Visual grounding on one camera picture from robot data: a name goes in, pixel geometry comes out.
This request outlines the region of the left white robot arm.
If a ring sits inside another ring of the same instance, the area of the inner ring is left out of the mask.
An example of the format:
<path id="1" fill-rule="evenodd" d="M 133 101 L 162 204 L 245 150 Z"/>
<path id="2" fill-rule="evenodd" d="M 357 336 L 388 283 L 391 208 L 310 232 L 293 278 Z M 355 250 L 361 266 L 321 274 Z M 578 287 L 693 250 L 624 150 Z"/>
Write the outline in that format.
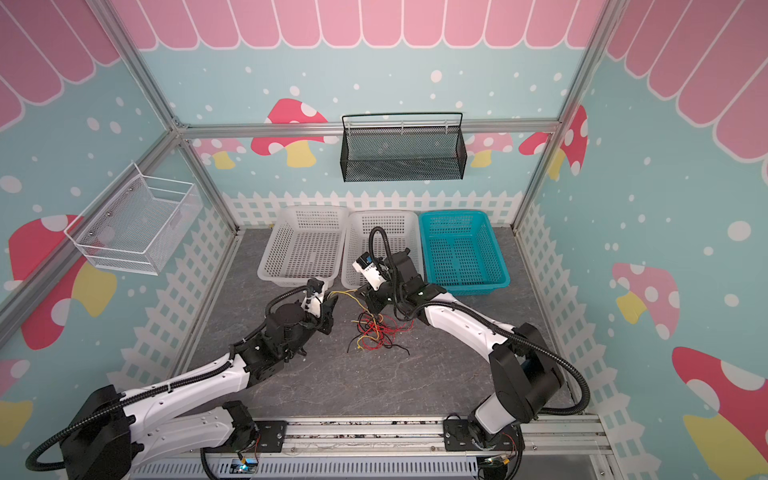
<path id="1" fill-rule="evenodd" d="M 63 430 L 33 449 L 25 467 L 63 470 L 70 479 L 122 479 L 139 466 L 187 450 L 243 451 L 260 440 L 239 401 L 199 407 L 258 385 L 304 352 L 316 333 L 331 333 L 338 299 L 267 304 L 264 323 L 198 369 L 149 387 L 94 391 Z"/>

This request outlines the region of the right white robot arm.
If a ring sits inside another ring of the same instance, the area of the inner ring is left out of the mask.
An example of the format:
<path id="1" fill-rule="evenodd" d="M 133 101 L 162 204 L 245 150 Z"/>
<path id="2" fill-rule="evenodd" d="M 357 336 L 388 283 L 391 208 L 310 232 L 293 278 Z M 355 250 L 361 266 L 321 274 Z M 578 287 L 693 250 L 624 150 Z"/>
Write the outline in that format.
<path id="1" fill-rule="evenodd" d="M 539 415 L 570 416 L 584 412 L 591 395 L 584 376 L 551 351 L 532 324 L 517 327 L 491 319 L 461 303 L 443 287 L 418 274 L 407 249 L 379 259 L 366 252 L 353 262 L 364 281 L 357 289 L 371 313 L 390 305 L 407 321 L 419 320 L 446 332 L 487 360 L 493 392 L 467 418 L 447 420 L 444 433 L 460 433 L 447 441 L 460 441 L 473 449 L 501 449 L 505 444 L 522 449 L 512 433 Z"/>

